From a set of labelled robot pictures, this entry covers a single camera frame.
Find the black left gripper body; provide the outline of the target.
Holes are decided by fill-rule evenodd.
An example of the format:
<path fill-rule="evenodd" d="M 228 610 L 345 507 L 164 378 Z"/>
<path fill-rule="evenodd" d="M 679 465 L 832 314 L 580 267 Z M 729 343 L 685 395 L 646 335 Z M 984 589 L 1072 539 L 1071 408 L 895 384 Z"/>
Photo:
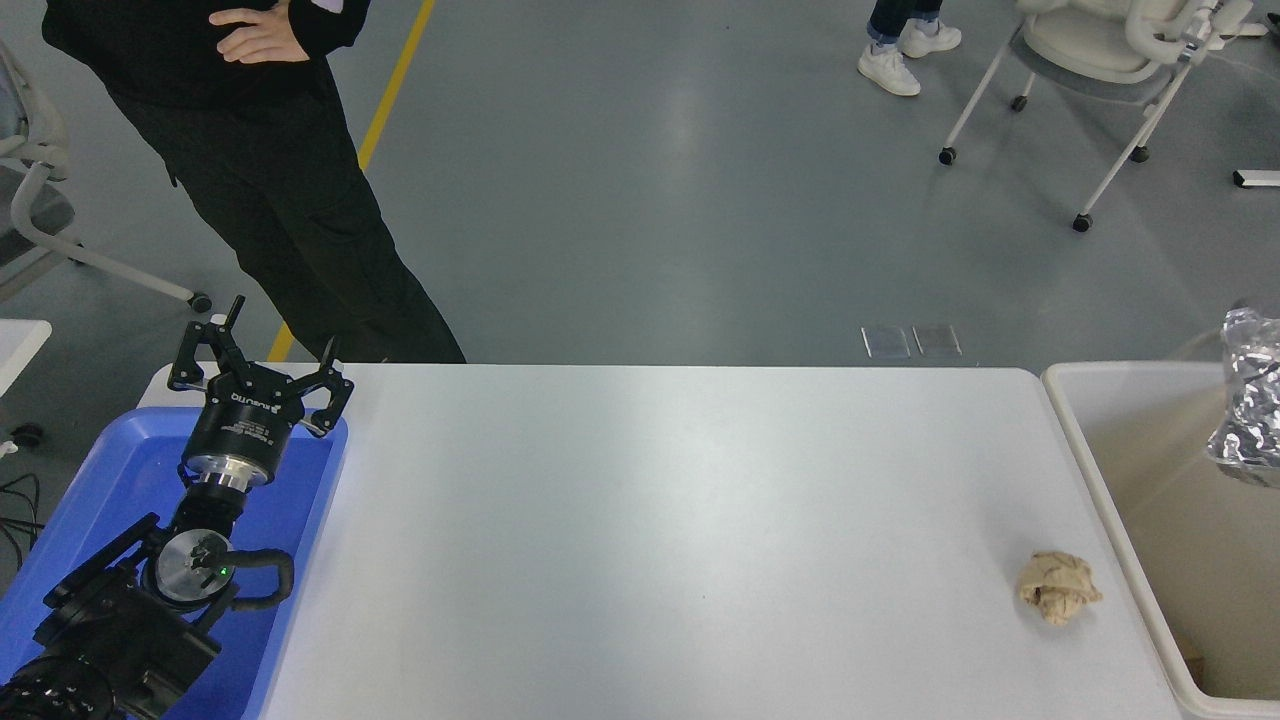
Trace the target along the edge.
<path fill-rule="evenodd" d="M 278 469 L 293 427 L 302 416 L 293 379 L 257 364 L 242 375 L 219 372 L 209 383 L 206 402 L 186 446 L 186 466 L 197 469 L 212 457 L 234 457 L 259 469 Z"/>

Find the person's hand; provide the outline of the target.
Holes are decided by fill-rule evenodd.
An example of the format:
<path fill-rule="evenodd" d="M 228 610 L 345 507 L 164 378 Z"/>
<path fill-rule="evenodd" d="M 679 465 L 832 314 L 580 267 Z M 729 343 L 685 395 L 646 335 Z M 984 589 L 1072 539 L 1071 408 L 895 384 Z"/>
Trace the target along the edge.
<path fill-rule="evenodd" d="M 216 45 L 221 59 L 246 65 L 307 61 L 310 55 L 291 24 L 289 5 L 288 1 L 279 1 L 266 10 L 236 8 L 212 13 L 207 18 L 211 26 L 234 26 Z"/>

